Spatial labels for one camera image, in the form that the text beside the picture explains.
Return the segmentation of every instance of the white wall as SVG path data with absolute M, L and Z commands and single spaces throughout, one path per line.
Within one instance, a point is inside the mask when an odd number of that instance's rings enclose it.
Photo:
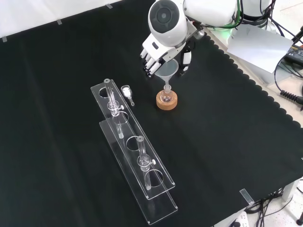
M 120 0 L 0 0 L 0 37 Z

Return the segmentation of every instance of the robot finger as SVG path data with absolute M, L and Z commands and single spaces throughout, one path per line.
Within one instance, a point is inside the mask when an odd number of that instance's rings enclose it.
M 147 63 L 146 63 L 146 69 L 150 69 L 150 67 L 155 63 L 155 60 L 151 58 Z
M 146 51 L 146 49 L 143 49 L 143 51 L 140 54 L 140 57 L 145 58 L 146 55 L 147 55 L 147 51 Z
M 160 68 L 160 66 L 161 64 L 159 62 L 156 62 L 149 70 L 149 76 L 153 75 L 158 70 L 158 68 Z
M 148 62 L 151 58 L 152 57 L 149 54 L 147 54 L 146 57 L 145 57 L 146 62 Z

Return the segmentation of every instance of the acrylic rack hole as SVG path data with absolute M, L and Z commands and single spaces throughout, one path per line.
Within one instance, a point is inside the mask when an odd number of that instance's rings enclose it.
M 127 139 L 126 141 L 126 147 L 130 151 L 138 151 L 138 143 L 137 143 L 137 136 L 131 136 L 130 138 Z
M 151 187 L 158 187 L 163 183 L 163 174 L 158 169 L 151 169 L 146 172 L 144 179 L 146 180 L 147 174 L 150 176 Z
M 106 88 L 105 88 L 105 87 L 103 87 L 103 88 L 101 88 L 101 89 L 99 90 L 99 95 L 100 95 L 101 98 L 107 98 L 107 97 L 108 97 L 107 92 L 106 92 Z
M 125 124 L 128 122 L 128 113 L 119 111 L 116 116 L 113 116 L 113 122 L 115 124 Z

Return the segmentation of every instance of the table clip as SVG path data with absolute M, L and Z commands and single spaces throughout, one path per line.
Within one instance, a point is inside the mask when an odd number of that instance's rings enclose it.
M 246 200 L 246 202 L 251 205 L 254 203 L 254 200 L 252 199 L 252 197 L 248 194 L 248 192 L 246 191 L 245 188 L 243 188 L 242 190 L 240 190 L 241 195 L 244 197 L 244 199 Z

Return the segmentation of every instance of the power strip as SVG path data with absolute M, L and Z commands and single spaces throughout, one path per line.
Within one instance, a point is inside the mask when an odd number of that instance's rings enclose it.
M 240 216 L 238 216 L 238 218 L 236 219 L 236 223 L 234 224 L 234 226 L 239 226 L 239 227 L 250 227 L 250 225 L 248 224 L 248 219 L 247 219 L 247 213 L 245 211 L 243 211 Z

